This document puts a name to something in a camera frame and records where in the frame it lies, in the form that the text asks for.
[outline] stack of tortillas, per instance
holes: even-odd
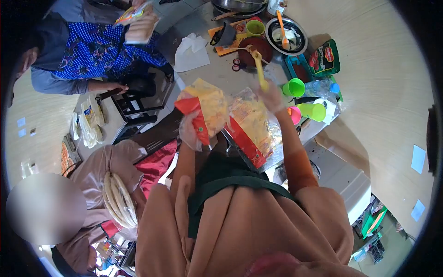
[[[137,228],[134,203],[120,177],[106,172],[103,199],[114,220],[125,228]]]

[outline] pink plastic cup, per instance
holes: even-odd
[[[291,117],[294,125],[298,124],[302,119],[302,113],[300,112],[300,109],[295,106],[288,108],[288,114]]]

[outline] plastic water bottle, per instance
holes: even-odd
[[[312,81],[305,84],[305,97],[327,98],[331,93],[338,93],[340,87],[331,80]]]

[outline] green apron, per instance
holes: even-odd
[[[240,157],[223,157],[213,152],[195,177],[195,192],[188,198],[188,237],[197,238],[204,202],[227,186],[266,188],[273,195],[281,195],[300,204],[282,186],[269,181],[266,173],[251,172]]]

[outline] napkin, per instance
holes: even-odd
[[[204,38],[196,36],[195,33],[182,38],[182,42],[175,53],[174,70],[183,72],[210,64],[208,52],[205,48],[207,43]]]
[[[337,105],[335,105],[334,103],[332,103],[331,101],[329,101],[327,99],[322,99],[322,98],[315,100],[314,104],[322,104],[323,105],[323,102],[326,102],[326,117],[325,117],[325,119],[323,119],[323,122],[326,123],[327,125],[329,125],[329,124],[331,124],[332,119],[334,118],[335,107],[337,107]]]

